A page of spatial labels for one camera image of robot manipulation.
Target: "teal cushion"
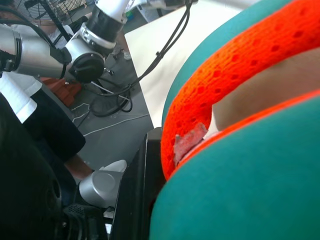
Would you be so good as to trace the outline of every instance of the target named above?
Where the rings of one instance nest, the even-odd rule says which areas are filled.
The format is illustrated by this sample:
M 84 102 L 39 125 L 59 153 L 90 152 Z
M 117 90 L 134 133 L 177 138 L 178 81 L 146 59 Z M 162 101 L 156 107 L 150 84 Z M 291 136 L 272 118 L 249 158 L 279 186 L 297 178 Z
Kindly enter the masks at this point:
M 162 126 L 165 124 L 169 107 L 179 90 L 207 58 L 231 39 L 289 2 L 291 0 L 262 0 L 230 19 L 203 40 L 184 63 L 171 85 L 162 113 Z
M 166 183 L 150 240 L 320 239 L 320 97 L 207 147 Z

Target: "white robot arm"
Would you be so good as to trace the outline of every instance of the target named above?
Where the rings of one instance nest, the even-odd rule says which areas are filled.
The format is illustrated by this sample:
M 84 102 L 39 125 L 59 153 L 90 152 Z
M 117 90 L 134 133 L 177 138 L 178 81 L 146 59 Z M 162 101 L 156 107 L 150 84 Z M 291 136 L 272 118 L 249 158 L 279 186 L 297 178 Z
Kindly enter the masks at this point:
M 172 9 L 194 0 L 96 0 L 92 16 L 63 49 L 55 49 L 38 36 L 22 36 L 0 24 L 0 72 L 35 77 L 76 79 L 81 83 L 99 78 L 105 59 L 136 5 Z

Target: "fan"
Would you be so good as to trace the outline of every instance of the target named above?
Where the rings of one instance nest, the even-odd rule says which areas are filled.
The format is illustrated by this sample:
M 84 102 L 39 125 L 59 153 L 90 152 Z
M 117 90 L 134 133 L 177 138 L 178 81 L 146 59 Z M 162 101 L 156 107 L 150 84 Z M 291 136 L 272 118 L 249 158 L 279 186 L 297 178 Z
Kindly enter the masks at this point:
M 82 0 L 14 0 L 15 8 L 31 22 L 38 25 L 57 24 L 71 18 L 72 11 Z

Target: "orange mesh fabric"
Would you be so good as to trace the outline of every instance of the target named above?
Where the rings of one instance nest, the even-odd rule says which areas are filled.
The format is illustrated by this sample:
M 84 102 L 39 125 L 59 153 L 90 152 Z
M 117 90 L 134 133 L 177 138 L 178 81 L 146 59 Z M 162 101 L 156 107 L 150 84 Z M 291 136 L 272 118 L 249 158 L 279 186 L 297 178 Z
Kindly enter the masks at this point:
M 211 137 L 207 141 L 204 141 L 203 143 L 199 144 L 195 149 L 192 150 L 192 152 L 190 153 L 190 155 L 188 157 L 186 157 L 183 161 L 181 161 L 179 163 L 179 165 L 173 171 L 172 175 L 179 168 L 181 168 L 187 161 L 189 161 L 192 157 L 194 157 L 197 153 L 201 152 L 202 150 L 209 147 L 210 145 L 216 143 L 220 139 L 223 139 L 223 138 L 227 137 L 228 135 L 238 131 L 239 129 L 245 128 L 246 126 L 253 124 L 255 122 L 258 122 L 259 120 L 266 118 L 266 117 L 268 117 L 276 112 L 279 112 L 285 108 L 292 107 L 296 104 L 308 101 L 309 99 L 319 97 L 319 96 L 320 96 L 320 90 L 316 90 L 316 91 L 301 95 L 299 97 L 295 97 L 295 98 L 290 99 L 288 101 L 282 102 L 276 106 L 265 109 L 265 110 L 258 112 L 250 117 L 247 117 L 246 119 L 244 119 L 242 121 L 235 123 L 234 125 L 226 128 L 224 131 L 220 132 L 219 134 L 214 135 L 213 137 Z
M 166 179 L 175 169 L 175 136 L 199 122 L 208 128 L 212 105 L 264 69 L 320 46 L 320 1 L 294 0 L 214 53 L 172 102 L 163 127 L 161 161 Z

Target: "pink skin patch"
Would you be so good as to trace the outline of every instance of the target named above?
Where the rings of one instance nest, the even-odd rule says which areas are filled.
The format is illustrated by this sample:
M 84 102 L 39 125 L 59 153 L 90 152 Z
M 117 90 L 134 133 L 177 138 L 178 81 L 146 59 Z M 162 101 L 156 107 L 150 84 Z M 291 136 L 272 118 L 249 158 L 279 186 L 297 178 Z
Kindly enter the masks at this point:
M 198 145 L 207 134 L 208 130 L 202 122 L 199 122 L 194 129 L 189 131 L 183 137 L 175 136 L 175 143 L 173 146 L 174 165 L 177 166 L 183 157 L 196 145 Z

